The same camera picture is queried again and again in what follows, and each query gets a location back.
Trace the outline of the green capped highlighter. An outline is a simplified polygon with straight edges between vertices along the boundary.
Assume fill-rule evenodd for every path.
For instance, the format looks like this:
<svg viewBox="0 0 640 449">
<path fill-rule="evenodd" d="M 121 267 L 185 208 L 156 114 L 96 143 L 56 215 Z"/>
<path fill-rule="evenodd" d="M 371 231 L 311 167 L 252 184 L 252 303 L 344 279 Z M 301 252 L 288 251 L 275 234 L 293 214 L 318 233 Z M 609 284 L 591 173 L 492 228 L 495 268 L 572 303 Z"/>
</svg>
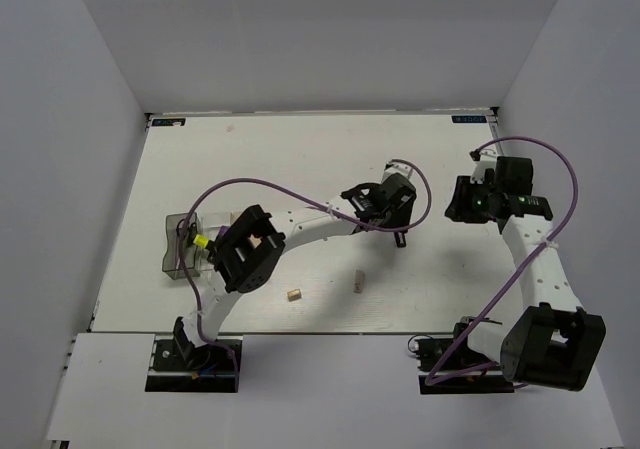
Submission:
<svg viewBox="0 0 640 449">
<path fill-rule="evenodd" d="M 395 239 L 395 244 L 397 248 L 405 248 L 407 246 L 405 231 L 395 232 L 394 239 Z"/>
</svg>

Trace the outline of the yellow capped highlighter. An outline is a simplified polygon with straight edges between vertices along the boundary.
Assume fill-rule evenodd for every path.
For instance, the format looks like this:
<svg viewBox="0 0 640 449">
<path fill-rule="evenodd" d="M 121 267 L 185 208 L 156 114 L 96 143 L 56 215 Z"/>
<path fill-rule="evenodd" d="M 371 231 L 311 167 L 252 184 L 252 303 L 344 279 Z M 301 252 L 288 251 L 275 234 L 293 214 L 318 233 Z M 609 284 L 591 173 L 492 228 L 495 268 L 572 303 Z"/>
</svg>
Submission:
<svg viewBox="0 0 640 449">
<path fill-rule="evenodd" d="M 213 251 L 214 250 L 214 243 L 204 237 L 203 235 L 197 234 L 194 238 L 193 238 L 193 244 L 202 248 L 202 249 L 206 249 L 207 251 Z"/>
</svg>

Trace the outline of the black handled scissors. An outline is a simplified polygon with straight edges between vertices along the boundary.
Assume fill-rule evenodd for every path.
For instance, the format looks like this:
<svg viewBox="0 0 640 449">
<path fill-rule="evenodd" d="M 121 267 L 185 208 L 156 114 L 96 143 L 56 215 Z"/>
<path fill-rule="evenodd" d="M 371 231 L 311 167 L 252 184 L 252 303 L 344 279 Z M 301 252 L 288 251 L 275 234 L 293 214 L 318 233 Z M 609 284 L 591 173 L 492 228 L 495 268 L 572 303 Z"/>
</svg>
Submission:
<svg viewBox="0 0 640 449">
<path fill-rule="evenodd" d="M 187 246 L 194 244 L 194 239 L 198 235 L 197 218 L 189 220 L 182 218 L 176 225 L 176 237 L 178 241 L 183 241 Z"/>
</svg>

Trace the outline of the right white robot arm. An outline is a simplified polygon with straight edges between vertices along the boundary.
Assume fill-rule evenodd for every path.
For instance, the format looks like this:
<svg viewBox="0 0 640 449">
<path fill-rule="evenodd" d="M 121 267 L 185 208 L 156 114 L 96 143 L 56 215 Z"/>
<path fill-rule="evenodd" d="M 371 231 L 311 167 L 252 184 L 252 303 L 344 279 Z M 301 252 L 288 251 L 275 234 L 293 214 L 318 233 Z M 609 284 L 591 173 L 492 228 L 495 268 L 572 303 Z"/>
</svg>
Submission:
<svg viewBox="0 0 640 449">
<path fill-rule="evenodd" d="M 472 368 L 487 358 L 512 383 L 580 391 L 606 335 L 604 320 L 588 313 L 565 274 L 553 241 L 553 212 L 533 193 L 531 160 L 475 151 L 470 176 L 456 180 L 445 215 L 453 222 L 494 222 L 516 267 L 523 311 L 512 325 L 483 311 L 464 321 L 449 353 Z"/>
</svg>

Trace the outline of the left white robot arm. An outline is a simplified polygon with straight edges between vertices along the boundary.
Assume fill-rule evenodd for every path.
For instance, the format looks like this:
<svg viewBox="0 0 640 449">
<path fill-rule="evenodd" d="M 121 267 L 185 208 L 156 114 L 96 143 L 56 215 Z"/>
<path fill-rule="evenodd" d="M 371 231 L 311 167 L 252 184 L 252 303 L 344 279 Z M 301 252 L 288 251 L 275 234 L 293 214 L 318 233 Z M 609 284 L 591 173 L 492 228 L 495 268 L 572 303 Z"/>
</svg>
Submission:
<svg viewBox="0 0 640 449">
<path fill-rule="evenodd" d="M 185 250 L 200 248 L 212 273 L 209 287 L 196 297 L 194 311 L 174 324 L 177 356 L 189 369 L 204 367 L 222 323 L 240 297 L 264 286 L 279 259 L 297 247 L 376 229 L 392 232 L 396 245 L 404 246 L 416 197 L 416 188 L 405 175 L 389 173 L 380 183 L 362 183 L 297 210 L 271 214 L 252 205 L 214 238 L 197 232 L 195 214 L 185 215 L 175 229 L 178 267 L 194 284 Z"/>
</svg>

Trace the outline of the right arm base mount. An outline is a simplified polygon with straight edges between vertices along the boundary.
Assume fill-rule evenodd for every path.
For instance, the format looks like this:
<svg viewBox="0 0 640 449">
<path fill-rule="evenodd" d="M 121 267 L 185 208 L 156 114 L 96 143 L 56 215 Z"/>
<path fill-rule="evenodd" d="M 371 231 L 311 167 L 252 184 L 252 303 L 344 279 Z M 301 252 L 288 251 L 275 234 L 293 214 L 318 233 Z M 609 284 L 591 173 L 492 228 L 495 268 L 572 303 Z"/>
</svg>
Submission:
<svg viewBox="0 0 640 449">
<path fill-rule="evenodd" d="M 452 344 L 451 337 L 433 337 L 426 334 L 411 336 L 407 341 L 409 355 L 416 359 L 421 395 L 489 395 L 512 394 L 514 385 L 506 381 L 497 367 L 486 367 L 490 360 L 468 350 L 464 345 L 447 359 L 434 378 L 452 372 L 465 371 L 435 385 L 426 383 L 427 375 Z"/>
</svg>

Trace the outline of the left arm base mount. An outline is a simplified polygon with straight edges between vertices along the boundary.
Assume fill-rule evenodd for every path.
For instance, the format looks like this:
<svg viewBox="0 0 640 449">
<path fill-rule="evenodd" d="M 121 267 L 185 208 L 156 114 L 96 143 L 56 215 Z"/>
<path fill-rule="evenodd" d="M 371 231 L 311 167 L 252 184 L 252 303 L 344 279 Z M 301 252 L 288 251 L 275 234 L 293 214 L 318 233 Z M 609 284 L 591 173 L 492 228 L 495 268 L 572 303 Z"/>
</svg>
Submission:
<svg viewBox="0 0 640 449">
<path fill-rule="evenodd" d="M 199 348 L 194 358 L 186 362 L 172 339 L 157 339 L 146 376 L 147 393 L 236 393 L 243 340 L 222 340 L 235 355 L 234 366 L 229 353 L 220 347 Z"/>
</svg>

